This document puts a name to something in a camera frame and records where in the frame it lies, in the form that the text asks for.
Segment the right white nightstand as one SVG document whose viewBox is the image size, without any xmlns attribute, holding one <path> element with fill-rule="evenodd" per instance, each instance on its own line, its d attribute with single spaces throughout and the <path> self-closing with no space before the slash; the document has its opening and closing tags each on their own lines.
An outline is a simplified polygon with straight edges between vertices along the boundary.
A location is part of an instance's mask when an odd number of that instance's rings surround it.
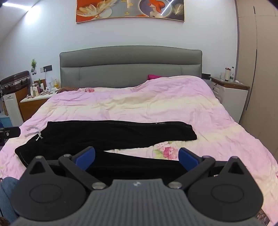
<svg viewBox="0 0 278 226">
<path fill-rule="evenodd" d="M 249 86 L 211 77 L 211 89 L 233 120 L 239 123 L 246 103 Z"/>
</svg>

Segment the magenta pillow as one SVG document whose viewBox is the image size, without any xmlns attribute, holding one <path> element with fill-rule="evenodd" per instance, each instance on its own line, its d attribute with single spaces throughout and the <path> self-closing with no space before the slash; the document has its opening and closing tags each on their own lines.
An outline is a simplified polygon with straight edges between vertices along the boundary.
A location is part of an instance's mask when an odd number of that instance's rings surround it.
<svg viewBox="0 0 278 226">
<path fill-rule="evenodd" d="M 161 76 L 153 75 L 153 74 L 148 75 L 148 80 L 154 80 L 154 79 L 157 79 L 157 78 L 161 78 Z"/>
</svg>

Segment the brown pillow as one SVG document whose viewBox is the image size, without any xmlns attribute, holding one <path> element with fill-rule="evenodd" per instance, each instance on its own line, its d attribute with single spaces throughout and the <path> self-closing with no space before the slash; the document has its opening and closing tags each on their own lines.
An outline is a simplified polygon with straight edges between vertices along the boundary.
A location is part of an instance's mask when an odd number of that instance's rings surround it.
<svg viewBox="0 0 278 226">
<path fill-rule="evenodd" d="M 68 91 L 78 91 L 79 88 L 72 88 L 72 87 L 63 87 L 63 88 L 60 88 L 58 91 L 57 91 L 57 94 L 58 93 L 62 93 L 62 92 L 68 92 Z"/>
</svg>

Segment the pink floral duvet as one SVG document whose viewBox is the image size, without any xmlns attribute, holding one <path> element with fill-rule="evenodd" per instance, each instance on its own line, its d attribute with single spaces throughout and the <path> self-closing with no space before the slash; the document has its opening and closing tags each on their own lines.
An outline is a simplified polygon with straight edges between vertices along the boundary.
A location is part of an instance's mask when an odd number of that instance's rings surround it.
<svg viewBox="0 0 278 226">
<path fill-rule="evenodd" d="M 277 223 L 277 161 L 260 140 L 236 123 L 209 86 L 194 76 L 149 80 L 132 88 L 81 88 L 52 96 L 21 126 L 21 135 L 1 150 L 1 177 L 20 178 L 25 166 L 15 154 L 48 122 L 67 120 L 123 120 L 130 122 L 181 121 L 192 125 L 195 141 L 164 141 L 142 148 L 113 148 L 115 156 L 178 158 L 185 147 L 197 155 L 225 161 L 238 156 L 254 177 L 264 197 L 270 225 Z"/>
</svg>

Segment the black pants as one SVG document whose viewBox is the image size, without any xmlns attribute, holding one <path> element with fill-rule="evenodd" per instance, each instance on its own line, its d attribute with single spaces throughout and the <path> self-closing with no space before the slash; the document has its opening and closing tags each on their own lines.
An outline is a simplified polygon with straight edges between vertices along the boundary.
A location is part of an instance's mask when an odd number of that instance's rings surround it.
<svg viewBox="0 0 278 226">
<path fill-rule="evenodd" d="M 184 122 L 125 122 L 120 120 L 69 120 L 48 122 L 40 135 L 15 149 L 27 167 L 35 156 L 57 160 L 91 146 L 96 152 L 150 147 L 166 141 L 194 141 L 193 127 Z"/>
</svg>

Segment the orange framed wall painting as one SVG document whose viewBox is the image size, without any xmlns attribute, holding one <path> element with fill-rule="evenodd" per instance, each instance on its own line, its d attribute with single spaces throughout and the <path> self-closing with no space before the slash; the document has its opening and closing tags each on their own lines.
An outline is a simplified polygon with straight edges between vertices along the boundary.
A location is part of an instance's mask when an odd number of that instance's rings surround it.
<svg viewBox="0 0 278 226">
<path fill-rule="evenodd" d="M 95 0 L 76 1 L 76 23 L 93 20 L 149 17 L 185 21 L 184 1 Z"/>
</svg>

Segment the white red cap bottle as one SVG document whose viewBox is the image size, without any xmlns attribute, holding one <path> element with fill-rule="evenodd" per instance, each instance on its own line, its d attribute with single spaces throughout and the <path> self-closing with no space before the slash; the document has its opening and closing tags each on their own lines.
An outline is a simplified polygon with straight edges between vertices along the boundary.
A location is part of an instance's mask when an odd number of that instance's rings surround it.
<svg viewBox="0 0 278 226">
<path fill-rule="evenodd" d="M 225 74 L 224 74 L 224 80 L 225 80 L 225 81 L 229 81 L 229 79 L 230 79 L 230 73 L 231 73 L 231 69 L 228 68 L 228 67 L 226 67 L 226 68 L 225 68 Z"/>
</svg>

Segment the green label plastic bottle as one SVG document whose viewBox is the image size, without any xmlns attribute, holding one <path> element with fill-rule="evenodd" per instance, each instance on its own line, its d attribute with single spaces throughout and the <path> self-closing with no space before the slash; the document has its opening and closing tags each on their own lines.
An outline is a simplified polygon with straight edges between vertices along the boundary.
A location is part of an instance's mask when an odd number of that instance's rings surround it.
<svg viewBox="0 0 278 226">
<path fill-rule="evenodd" d="M 229 81 L 233 82 L 234 78 L 235 78 L 235 72 L 234 72 L 235 68 L 231 67 L 231 71 L 230 71 L 230 78 Z"/>
</svg>

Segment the white table lamp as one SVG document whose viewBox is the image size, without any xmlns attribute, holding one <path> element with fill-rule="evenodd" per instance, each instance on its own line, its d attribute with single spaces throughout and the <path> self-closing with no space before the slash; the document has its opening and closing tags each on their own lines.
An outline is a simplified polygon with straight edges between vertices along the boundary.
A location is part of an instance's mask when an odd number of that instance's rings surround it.
<svg viewBox="0 0 278 226">
<path fill-rule="evenodd" d="M 54 80 L 53 80 L 52 77 L 46 79 L 47 89 L 48 89 L 49 92 L 51 92 L 52 89 L 53 89 L 53 86 L 54 86 L 53 82 L 54 82 Z"/>
</svg>

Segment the dark suitcase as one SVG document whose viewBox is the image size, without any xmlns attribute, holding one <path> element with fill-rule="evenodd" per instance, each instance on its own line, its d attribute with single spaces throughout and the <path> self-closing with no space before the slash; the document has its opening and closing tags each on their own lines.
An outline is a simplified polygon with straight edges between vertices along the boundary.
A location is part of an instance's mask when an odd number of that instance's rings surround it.
<svg viewBox="0 0 278 226">
<path fill-rule="evenodd" d="M 1 80 L 1 93 L 7 95 L 30 86 L 30 73 L 23 71 Z"/>
</svg>

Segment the black wall socket panel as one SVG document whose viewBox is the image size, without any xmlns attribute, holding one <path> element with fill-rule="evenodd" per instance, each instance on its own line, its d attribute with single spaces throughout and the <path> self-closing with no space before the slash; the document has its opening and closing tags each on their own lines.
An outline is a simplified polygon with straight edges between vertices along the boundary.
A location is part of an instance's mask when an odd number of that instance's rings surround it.
<svg viewBox="0 0 278 226">
<path fill-rule="evenodd" d="M 52 65 L 47 65 L 43 67 L 44 72 L 52 71 Z"/>
</svg>

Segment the left wooden nightstand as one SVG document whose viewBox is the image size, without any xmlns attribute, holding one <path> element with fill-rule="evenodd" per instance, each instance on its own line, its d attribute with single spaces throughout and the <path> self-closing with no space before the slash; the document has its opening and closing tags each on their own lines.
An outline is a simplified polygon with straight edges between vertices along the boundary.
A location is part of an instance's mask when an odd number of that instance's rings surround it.
<svg viewBox="0 0 278 226">
<path fill-rule="evenodd" d="M 30 119 L 38 109 L 54 96 L 55 93 L 35 96 L 34 98 L 24 98 L 19 103 L 19 108 L 22 114 L 23 121 Z"/>
</svg>

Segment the beige wardrobe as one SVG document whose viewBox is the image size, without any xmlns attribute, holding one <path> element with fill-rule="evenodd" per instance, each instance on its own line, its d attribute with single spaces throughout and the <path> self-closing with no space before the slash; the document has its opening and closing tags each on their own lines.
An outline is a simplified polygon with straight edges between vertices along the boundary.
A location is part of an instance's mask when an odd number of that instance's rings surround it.
<svg viewBox="0 0 278 226">
<path fill-rule="evenodd" d="M 236 79 L 250 87 L 240 124 L 277 158 L 277 9 L 268 1 L 236 1 Z"/>
</svg>

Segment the grey upholstered headboard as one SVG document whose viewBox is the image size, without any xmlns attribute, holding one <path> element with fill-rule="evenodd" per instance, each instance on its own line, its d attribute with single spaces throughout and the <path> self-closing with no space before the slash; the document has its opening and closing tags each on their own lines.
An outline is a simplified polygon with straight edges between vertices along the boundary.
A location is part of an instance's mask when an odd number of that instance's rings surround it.
<svg viewBox="0 0 278 226">
<path fill-rule="evenodd" d="M 201 77 L 201 50 L 165 46 L 110 46 L 62 52 L 62 87 L 126 88 L 147 81 L 150 74 Z"/>
</svg>

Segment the small potted plant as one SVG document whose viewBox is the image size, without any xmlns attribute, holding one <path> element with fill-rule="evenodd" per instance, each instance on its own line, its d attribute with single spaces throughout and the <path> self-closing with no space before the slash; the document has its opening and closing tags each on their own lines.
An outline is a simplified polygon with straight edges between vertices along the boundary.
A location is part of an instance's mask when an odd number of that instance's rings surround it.
<svg viewBox="0 0 278 226">
<path fill-rule="evenodd" d="M 31 74 L 35 75 L 37 73 L 36 71 L 36 67 L 37 67 L 37 62 L 36 60 L 33 58 L 31 61 Z"/>
</svg>

